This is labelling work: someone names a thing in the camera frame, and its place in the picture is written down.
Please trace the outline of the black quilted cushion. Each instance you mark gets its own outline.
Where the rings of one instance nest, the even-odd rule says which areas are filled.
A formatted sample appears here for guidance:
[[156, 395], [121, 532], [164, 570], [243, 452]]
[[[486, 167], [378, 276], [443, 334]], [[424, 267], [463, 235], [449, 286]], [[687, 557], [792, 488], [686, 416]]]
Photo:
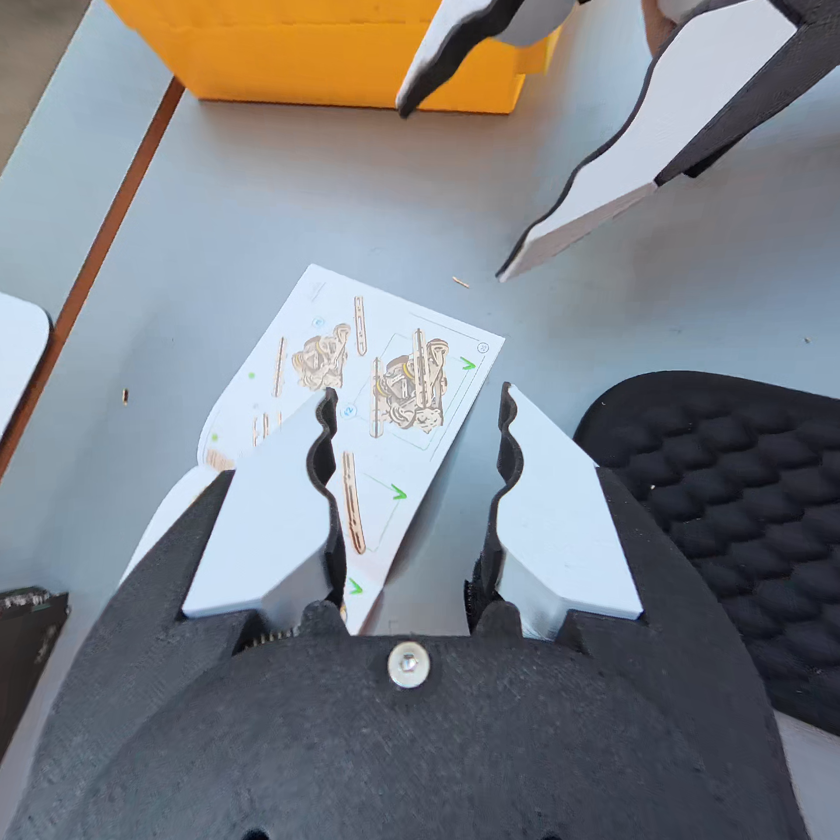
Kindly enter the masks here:
[[574, 441], [700, 574], [777, 711], [839, 733], [839, 401], [693, 371], [600, 395]]

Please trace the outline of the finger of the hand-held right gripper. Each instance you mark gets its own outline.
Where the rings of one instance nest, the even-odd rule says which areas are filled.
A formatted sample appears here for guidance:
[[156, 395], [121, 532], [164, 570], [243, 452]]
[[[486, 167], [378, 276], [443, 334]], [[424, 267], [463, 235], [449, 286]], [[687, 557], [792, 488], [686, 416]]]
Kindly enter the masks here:
[[487, 39], [526, 48], [549, 37], [575, 1], [443, 1], [433, 16], [395, 99], [407, 119]]
[[652, 60], [622, 128], [574, 168], [557, 202], [515, 245], [499, 281], [540, 266], [654, 193], [666, 165], [688, 150], [796, 29], [773, 2], [698, 7]]

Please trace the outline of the yellow cardboard box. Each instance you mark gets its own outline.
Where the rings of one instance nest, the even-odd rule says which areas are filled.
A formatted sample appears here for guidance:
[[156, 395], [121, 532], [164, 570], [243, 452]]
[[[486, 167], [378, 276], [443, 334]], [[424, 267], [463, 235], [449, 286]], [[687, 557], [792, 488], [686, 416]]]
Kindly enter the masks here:
[[108, 5], [196, 99], [393, 110], [439, 2]]

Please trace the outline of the white instruction booklet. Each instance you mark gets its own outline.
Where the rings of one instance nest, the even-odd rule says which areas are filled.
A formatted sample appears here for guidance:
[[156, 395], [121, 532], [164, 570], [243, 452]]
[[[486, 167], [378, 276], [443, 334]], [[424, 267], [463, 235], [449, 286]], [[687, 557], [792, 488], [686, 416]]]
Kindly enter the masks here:
[[122, 581], [217, 474], [236, 469], [312, 395], [332, 387], [337, 468], [329, 489], [346, 550], [346, 623], [357, 634], [503, 342], [309, 266], [213, 405], [197, 465], [158, 507]]

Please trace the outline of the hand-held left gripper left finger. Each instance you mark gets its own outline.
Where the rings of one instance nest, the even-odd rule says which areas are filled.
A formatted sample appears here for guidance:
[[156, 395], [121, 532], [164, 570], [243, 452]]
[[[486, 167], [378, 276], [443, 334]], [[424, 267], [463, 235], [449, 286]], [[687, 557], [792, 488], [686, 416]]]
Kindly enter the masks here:
[[253, 610], [286, 632], [310, 603], [341, 609], [346, 552], [329, 489], [337, 405], [332, 387], [312, 395], [238, 464], [182, 604], [186, 617]]

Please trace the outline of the white board with dark edge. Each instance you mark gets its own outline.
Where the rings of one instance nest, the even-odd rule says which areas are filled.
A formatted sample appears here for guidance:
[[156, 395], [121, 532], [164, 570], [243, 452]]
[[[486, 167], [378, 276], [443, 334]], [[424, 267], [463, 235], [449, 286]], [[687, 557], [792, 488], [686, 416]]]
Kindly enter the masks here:
[[44, 309], [1, 293], [1, 436], [44, 356], [51, 331]]

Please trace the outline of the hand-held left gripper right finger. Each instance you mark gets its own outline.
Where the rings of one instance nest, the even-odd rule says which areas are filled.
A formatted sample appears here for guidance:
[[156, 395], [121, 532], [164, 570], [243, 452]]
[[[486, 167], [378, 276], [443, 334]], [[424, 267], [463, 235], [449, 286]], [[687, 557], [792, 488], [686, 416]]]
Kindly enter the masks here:
[[493, 602], [526, 637], [554, 640], [569, 612], [634, 621], [643, 605], [594, 460], [512, 383], [500, 394], [486, 537], [469, 580], [469, 631]]

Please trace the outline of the black printed box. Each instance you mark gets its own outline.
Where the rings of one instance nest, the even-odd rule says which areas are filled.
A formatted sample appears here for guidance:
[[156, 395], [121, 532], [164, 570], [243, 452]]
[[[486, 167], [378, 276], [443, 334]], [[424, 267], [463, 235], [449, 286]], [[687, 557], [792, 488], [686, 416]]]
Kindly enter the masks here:
[[1, 756], [34, 694], [70, 612], [69, 594], [40, 586], [1, 593]]

